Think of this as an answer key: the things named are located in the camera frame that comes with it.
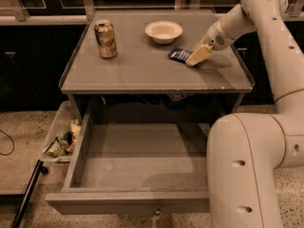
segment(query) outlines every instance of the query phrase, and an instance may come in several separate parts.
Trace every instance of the black pole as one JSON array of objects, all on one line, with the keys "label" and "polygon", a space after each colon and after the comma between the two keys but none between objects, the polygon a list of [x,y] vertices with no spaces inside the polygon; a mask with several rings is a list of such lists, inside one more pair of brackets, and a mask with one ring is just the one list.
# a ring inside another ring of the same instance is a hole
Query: black pole
[{"label": "black pole", "polygon": [[18,228],[19,227],[19,225],[21,223],[21,220],[22,220],[22,217],[26,212],[31,193],[32,193],[32,191],[35,187],[35,184],[37,182],[37,179],[39,177],[39,174],[40,174],[40,171],[42,169],[43,164],[44,164],[44,162],[40,161],[40,160],[36,163],[36,167],[35,167],[33,173],[31,174],[31,178],[29,180],[27,190],[26,190],[26,192],[23,196],[20,207],[19,207],[19,209],[18,209],[18,211],[17,211],[17,213],[14,217],[14,220],[13,220],[10,228]]}]

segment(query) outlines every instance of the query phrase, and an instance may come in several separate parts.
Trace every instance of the white bowl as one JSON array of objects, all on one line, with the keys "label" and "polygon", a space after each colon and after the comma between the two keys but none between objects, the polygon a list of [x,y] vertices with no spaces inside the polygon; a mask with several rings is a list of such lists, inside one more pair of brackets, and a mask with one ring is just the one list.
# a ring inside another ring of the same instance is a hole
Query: white bowl
[{"label": "white bowl", "polygon": [[158,44],[169,44],[182,34],[182,27],[171,21],[158,21],[147,25],[145,33]]}]

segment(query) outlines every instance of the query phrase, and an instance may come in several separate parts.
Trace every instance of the gold can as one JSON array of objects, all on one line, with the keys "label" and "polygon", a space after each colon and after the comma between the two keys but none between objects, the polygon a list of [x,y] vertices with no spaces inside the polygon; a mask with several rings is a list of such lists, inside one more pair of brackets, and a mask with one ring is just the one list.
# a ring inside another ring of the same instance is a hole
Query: gold can
[{"label": "gold can", "polygon": [[115,57],[117,55],[117,48],[114,27],[110,21],[107,19],[97,21],[94,31],[101,57]]}]

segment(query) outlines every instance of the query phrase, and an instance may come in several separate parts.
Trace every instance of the speckled floor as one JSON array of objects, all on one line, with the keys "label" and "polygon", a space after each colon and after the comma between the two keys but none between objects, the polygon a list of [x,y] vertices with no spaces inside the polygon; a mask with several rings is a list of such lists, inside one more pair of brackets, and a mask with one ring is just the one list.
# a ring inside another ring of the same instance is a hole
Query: speckled floor
[{"label": "speckled floor", "polygon": [[[241,106],[238,111],[272,113],[274,108],[272,105]],[[0,156],[0,192],[25,190],[55,114],[55,111],[0,113],[0,130],[9,134],[15,142],[11,155]],[[8,153],[11,147],[10,139],[0,133],[0,152]],[[45,202],[45,196],[61,190],[68,166],[46,166],[49,174],[40,175],[20,227],[210,227],[209,214],[174,214],[161,219],[144,215],[62,216]],[[276,170],[275,187],[284,226],[304,227],[304,167]],[[15,205],[0,204],[0,227],[10,227],[16,209]]]}]

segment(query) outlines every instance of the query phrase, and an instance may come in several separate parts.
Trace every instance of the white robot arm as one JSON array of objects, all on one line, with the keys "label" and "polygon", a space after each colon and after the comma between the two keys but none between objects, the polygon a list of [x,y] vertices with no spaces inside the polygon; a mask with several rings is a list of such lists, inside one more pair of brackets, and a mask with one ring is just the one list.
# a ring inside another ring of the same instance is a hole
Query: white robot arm
[{"label": "white robot arm", "polygon": [[[231,114],[212,126],[207,173],[213,228],[283,228],[273,170],[304,165],[304,56],[281,19],[285,1],[241,0],[226,15],[233,19],[213,25],[189,57],[205,59],[254,25],[277,112]],[[219,47],[214,34],[226,43]]]}]

